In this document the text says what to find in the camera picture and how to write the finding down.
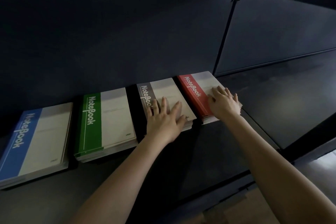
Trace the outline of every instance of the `green stripe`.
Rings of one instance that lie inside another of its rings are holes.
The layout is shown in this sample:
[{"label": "green stripe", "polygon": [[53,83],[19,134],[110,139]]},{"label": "green stripe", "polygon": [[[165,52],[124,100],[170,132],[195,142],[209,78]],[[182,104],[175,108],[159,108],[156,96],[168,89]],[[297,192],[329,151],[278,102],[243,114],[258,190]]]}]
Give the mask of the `green stripe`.
[{"label": "green stripe", "polygon": [[100,93],[84,96],[78,153],[89,154],[102,150],[102,112]]}]

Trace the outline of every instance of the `left hand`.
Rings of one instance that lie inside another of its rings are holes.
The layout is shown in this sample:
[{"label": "left hand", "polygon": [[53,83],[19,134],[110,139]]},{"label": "left hand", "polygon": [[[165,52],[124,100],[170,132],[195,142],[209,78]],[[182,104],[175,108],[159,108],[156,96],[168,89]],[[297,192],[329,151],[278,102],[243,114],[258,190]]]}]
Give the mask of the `left hand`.
[{"label": "left hand", "polygon": [[167,114],[167,99],[162,98],[161,112],[159,111],[157,100],[153,100],[153,112],[147,107],[147,136],[154,140],[160,141],[166,146],[178,137],[187,120],[185,115],[176,117],[181,113],[182,103],[178,101]]}]

